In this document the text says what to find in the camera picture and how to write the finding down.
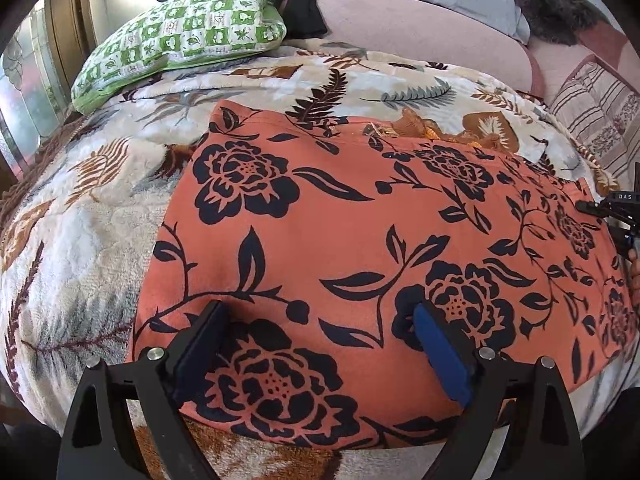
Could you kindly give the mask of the person right hand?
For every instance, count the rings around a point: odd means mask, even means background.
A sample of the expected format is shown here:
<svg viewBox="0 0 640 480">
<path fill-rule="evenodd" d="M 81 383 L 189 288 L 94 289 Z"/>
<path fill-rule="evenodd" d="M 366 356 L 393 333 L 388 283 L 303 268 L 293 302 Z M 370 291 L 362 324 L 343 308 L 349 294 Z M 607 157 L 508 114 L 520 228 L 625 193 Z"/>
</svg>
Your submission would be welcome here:
<svg viewBox="0 0 640 480">
<path fill-rule="evenodd" d="M 640 310 L 640 260 L 638 252 L 631 249 L 627 255 L 626 277 L 629 297 L 636 313 Z"/>
</svg>

